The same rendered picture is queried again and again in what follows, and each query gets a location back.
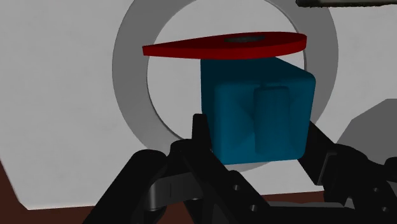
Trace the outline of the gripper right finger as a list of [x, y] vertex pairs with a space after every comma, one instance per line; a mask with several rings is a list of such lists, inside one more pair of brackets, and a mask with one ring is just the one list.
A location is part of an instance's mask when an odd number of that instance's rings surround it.
[[381, 165], [353, 147], [334, 143], [309, 123], [305, 153], [298, 159], [312, 182], [324, 188], [325, 202], [351, 199], [359, 220], [397, 224], [397, 157]]

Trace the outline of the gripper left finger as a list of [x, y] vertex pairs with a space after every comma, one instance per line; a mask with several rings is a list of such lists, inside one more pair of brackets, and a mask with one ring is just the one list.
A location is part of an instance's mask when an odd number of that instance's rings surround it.
[[271, 206], [211, 151], [207, 117], [193, 116], [192, 137], [133, 154], [83, 224], [155, 224], [183, 202], [195, 224], [266, 224]]

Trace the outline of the blue block with red lid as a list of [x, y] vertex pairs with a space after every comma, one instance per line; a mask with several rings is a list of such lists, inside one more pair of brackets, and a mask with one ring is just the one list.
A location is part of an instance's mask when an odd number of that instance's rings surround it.
[[146, 45], [143, 54], [200, 61], [192, 136], [232, 165], [303, 156], [316, 80], [282, 57], [306, 46], [302, 33], [244, 32]]

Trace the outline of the white plate with grey rim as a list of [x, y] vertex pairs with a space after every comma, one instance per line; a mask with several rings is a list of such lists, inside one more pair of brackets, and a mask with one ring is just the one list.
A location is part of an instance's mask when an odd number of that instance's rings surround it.
[[[338, 67], [338, 40], [327, 8], [302, 8], [295, 0], [266, 0], [293, 25], [293, 31], [307, 37], [306, 48], [285, 55], [289, 62], [316, 80], [310, 122], [325, 109], [335, 84]], [[195, 0], [134, 0], [119, 28], [112, 60], [116, 101], [124, 120], [145, 147], [166, 154], [180, 139], [158, 115], [148, 89], [148, 62], [143, 47], [157, 44], [166, 23]]]

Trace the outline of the white table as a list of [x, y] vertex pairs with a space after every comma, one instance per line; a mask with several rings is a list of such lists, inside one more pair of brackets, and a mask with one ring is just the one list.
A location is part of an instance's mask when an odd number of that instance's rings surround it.
[[[0, 159], [28, 209], [94, 205], [144, 145], [113, 91], [116, 33], [134, 0], [0, 0]], [[197, 0], [157, 43], [251, 31], [293, 31], [266, 0]], [[339, 45], [334, 90], [317, 121], [332, 139], [359, 146], [359, 115], [397, 99], [397, 5], [330, 8]], [[150, 58], [149, 84], [164, 121], [183, 137], [200, 112], [199, 61]], [[262, 194], [313, 192], [295, 161], [241, 168]]]

